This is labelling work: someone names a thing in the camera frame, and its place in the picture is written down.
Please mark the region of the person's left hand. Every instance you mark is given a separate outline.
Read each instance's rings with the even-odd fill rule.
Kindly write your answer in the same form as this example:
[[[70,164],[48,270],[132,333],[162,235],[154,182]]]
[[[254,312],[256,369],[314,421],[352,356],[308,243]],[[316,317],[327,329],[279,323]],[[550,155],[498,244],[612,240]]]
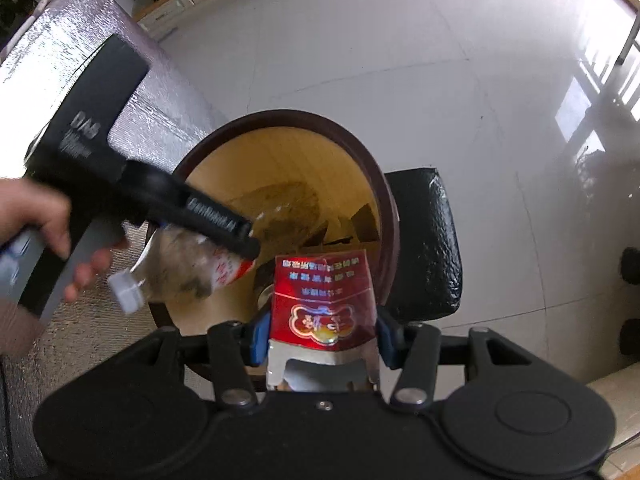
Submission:
[[[1,180],[1,244],[26,228],[37,228],[49,247],[62,259],[70,256],[70,200],[62,193],[32,180]],[[76,266],[74,279],[64,289],[64,300],[73,302],[79,293],[112,265],[115,249],[129,246],[126,236],[116,244],[93,253],[88,263]]]

